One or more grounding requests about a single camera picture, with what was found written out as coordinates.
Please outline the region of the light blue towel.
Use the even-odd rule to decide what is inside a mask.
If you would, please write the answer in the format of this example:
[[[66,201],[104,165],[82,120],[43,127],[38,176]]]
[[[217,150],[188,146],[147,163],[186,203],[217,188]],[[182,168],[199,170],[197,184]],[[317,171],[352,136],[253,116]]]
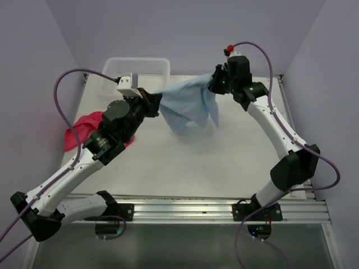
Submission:
[[[191,122],[205,128],[209,117],[219,126],[216,94],[209,91],[212,80],[207,73],[156,91],[162,94],[159,110],[172,132],[183,132]]]

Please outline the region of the red towel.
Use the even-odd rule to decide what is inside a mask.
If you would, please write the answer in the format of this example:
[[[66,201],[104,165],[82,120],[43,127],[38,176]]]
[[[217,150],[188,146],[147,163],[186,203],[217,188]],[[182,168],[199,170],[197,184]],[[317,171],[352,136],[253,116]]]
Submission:
[[[132,112],[93,112],[66,130],[64,150],[70,151],[81,142],[102,154],[121,152],[133,143],[142,122],[143,118]]]

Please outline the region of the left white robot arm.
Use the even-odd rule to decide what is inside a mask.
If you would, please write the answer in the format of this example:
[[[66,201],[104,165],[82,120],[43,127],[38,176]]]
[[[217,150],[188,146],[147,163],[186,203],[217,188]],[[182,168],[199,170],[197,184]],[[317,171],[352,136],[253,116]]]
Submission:
[[[10,198],[36,241],[52,237],[63,225],[77,220],[121,221],[119,206],[107,191],[76,201],[65,198],[89,176],[115,159],[130,142],[143,120],[159,115],[162,94],[139,88],[111,102],[98,129],[82,144],[81,151],[43,184]]]

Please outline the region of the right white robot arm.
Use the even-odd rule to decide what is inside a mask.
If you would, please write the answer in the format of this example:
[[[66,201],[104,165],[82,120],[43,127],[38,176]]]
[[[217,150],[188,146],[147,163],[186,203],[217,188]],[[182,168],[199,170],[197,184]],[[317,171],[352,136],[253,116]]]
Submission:
[[[248,112],[269,138],[278,155],[278,163],[270,171],[269,182],[254,194],[250,214],[262,220],[270,213],[268,203],[286,191],[303,184],[314,176],[320,152],[308,145],[291,128],[283,116],[269,105],[269,91],[261,82],[253,82],[250,62],[242,55],[227,57],[215,68],[209,90],[216,94],[231,94],[233,100]]]

